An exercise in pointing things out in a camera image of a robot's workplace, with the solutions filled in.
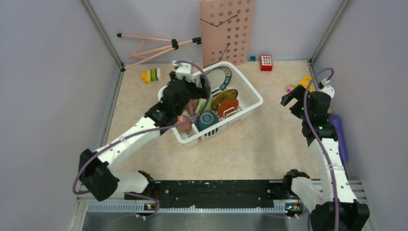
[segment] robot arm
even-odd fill
[[[98,154],[79,177],[98,201],[109,198],[115,192],[144,192],[149,183],[148,175],[131,173],[126,179],[119,180],[114,176],[119,166],[144,144],[174,125],[190,99],[208,98],[208,87],[197,87],[191,74],[191,65],[178,64],[175,68],[175,72],[170,72],[171,81],[164,89],[160,102],[150,108],[135,125],[109,144],[94,152],[86,149],[80,155],[79,169]]]
[[[319,84],[319,89],[309,92],[307,111],[312,122],[313,129],[319,136],[326,149],[331,165],[328,164],[322,147],[306,122],[303,108],[305,88],[297,86],[291,93],[282,97],[281,104],[286,106],[293,98],[297,99],[291,108],[292,114],[302,119],[302,134],[307,140],[309,148],[315,156],[323,192],[317,190],[312,180],[305,173],[299,173],[293,169],[284,177],[287,185],[290,185],[292,193],[302,199],[306,208],[311,211],[311,225],[314,231],[332,230],[334,226],[334,191],[331,170],[334,171],[336,180],[337,198],[339,201],[339,230],[361,230],[366,223],[370,212],[367,205],[358,203],[356,195],[349,186],[344,167],[339,155],[339,144],[334,126],[328,121],[327,113],[331,99],[334,97],[334,89],[331,86]]]

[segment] dish rack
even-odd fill
[[[192,124],[192,129],[188,132],[179,132],[176,128],[172,128],[174,134],[177,137],[177,140],[180,143],[185,144],[187,147],[192,147],[196,145],[198,143],[199,138],[201,138],[204,141],[227,129],[235,121],[244,120],[250,117],[254,113],[254,110],[264,102],[264,99],[259,94],[259,92],[252,86],[252,84],[241,73],[241,71],[239,71],[230,62],[222,61],[214,65],[211,65],[203,70],[207,72],[218,66],[226,66],[232,72],[231,80],[227,85],[226,90],[236,89],[238,91],[237,97],[239,101],[238,109],[234,110],[234,108],[232,108],[232,110],[229,110],[225,117],[218,117],[219,118],[218,123],[202,131],[199,131],[197,129],[195,123]],[[198,71],[193,75],[199,76],[200,74],[201,72]],[[157,94],[159,100],[162,98],[163,90],[165,88],[166,86],[162,87],[159,90]]]

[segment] pegboard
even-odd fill
[[[204,66],[246,63],[254,8],[255,0],[200,1]]]

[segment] purple bottle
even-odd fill
[[[347,149],[345,147],[344,136],[342,131],[342,121],[338,115],[331,115],[329,116],[330,123],[334,126],[334,129],[337,132],[337,136],[339,137],[339,154],[342,163],[346,163],[348,161],[348,154]]]

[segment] black string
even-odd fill
[[[205,23],[208,23],[208,24],[210,24],[210,25],[212,25],[212,26],[215,26],[215,27],[219,27],[220,25],[224,24],[224,22],[222,22],[222,23],[220,23],[220,24],[218,24],[218,25],[216,26],[216,25],[214,25],[214,24],[212,24],[212,23],[207,22],[207,21],[204,20],[204,19],[201,19],[201,18],[200,18],[200,20],[203,21],[203,22],[205,22]]]
[[[224,49],[224,52],[222,53],[221,57],[219,57],[218,61],[216,61],[215,63],[210,64],[210,65],[208,65],[208,66],[211,66],[211,65],[214,65],[214,64],[216,64],[216,63],[221,62],[221,59],[222,59],[222,57],[224,56],[225,51],[227,50],[227,48],[228,48],[230,45],[231,45],[231,43],[227,43],[227,46],[226,46],[226,48]]]

